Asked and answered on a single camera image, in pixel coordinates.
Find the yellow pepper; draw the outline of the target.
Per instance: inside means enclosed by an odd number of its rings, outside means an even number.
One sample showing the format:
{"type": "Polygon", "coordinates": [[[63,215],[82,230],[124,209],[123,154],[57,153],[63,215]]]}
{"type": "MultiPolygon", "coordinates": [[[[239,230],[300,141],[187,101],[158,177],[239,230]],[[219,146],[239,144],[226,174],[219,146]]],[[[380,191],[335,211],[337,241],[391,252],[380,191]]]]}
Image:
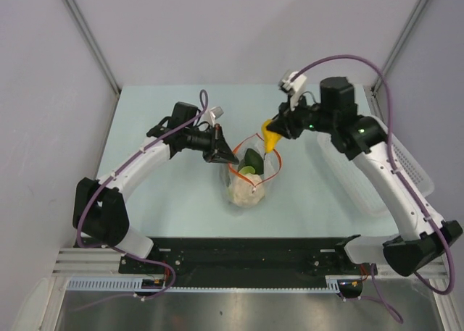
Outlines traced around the yellow pepper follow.
{"type": "Polygon", "coordinates": [[[277,145],[280,139],[282,139],[282,135],[270,131],[268,129],[268,125],[272,122],[271,119],[266,120],[261,127],[262,137],[264,140],[264,149],[265,153],[269,154],[277,145]]]}

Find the green avocado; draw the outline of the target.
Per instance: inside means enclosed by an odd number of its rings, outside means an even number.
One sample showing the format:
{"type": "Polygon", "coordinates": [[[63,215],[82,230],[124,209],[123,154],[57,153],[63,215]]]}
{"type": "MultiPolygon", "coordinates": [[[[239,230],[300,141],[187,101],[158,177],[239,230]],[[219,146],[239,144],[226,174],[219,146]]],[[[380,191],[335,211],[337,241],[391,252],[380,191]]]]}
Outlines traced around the green avocado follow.
{"type": "Polygon", "coordinates": [[[264,174],[264,159],[258,151],[248,148],[244,155],[244,166],[252,167],[257,175],[264,174]]]}

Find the clear zip top bag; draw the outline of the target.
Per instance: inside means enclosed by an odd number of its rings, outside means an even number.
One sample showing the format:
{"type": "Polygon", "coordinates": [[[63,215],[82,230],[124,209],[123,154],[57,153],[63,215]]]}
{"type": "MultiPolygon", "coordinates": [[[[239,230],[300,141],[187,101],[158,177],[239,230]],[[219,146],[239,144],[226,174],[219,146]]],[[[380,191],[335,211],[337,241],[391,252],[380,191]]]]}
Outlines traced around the clear zip top bag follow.
{"type": "Polygon", "coordinates": [[[265,151],[258,133],[240,142],[233,152],[239,163],[225,164],[219,172],[223,198],[236,208],[253,208],[270,196],[283,159],[276,150],[265,151]]]}

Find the white cauliflower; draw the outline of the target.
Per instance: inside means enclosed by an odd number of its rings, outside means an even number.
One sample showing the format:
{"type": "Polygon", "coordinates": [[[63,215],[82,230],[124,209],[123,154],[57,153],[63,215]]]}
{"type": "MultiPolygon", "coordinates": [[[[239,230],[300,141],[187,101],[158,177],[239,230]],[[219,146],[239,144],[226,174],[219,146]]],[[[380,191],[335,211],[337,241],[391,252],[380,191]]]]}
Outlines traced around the white cauliflower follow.
{"type": "Polygon", "coordinates": [[[236,206],[249,208],[256,206],[265,197],[263,184],[254,186],[262,181],[259,175],[245,175],[251,183],[243,178],[233,176],[231,184],[228,186],[229,201],[236,206]]]}

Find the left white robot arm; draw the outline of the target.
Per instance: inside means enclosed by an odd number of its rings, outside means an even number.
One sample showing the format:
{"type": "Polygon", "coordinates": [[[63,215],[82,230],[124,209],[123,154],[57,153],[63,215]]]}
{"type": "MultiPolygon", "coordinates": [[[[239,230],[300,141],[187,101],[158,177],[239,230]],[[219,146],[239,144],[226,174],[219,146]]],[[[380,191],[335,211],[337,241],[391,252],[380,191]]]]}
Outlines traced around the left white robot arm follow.
{"type": "Polygon", "coordinates": [[[151,128],[142,146],[118,168],[97,180],[83,178],[76,187],[72,225],[98,243],[131,256],[143,272],[155,271],[160,255],[152,239],[131,227],[126,202],[156,168],[184,149],[199,151],[207,163],[238,164],[218,123],[204,123],[205,109],[178,102],[171,115],[151,128]]]}

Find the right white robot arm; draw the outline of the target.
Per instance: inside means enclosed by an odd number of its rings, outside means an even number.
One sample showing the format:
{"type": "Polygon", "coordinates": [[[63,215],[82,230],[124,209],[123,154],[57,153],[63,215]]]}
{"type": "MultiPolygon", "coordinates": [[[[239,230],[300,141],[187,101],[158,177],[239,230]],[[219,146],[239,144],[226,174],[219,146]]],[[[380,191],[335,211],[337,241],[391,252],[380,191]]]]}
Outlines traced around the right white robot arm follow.
{"type": "Polygon", "coordinates": [[[329,134],[335,149],[370,181],[397,226],[399,233],[393,238],[350,238],[334,256],[341,273],[351,274],[361,263],[380,263],[408,277],[441,256],[463,234],[459,222],[445,220],[430,206],[402,173],[396,156],[388,155],[386,128],[376,118],[358,113],[355,88],[348,79],[322,80],[320,101],[314,104],[306,101],[304,75],[290,72],[278,86],[287,100],[266,131],[287,139],[297,139],[304,130],[329,134]]]}

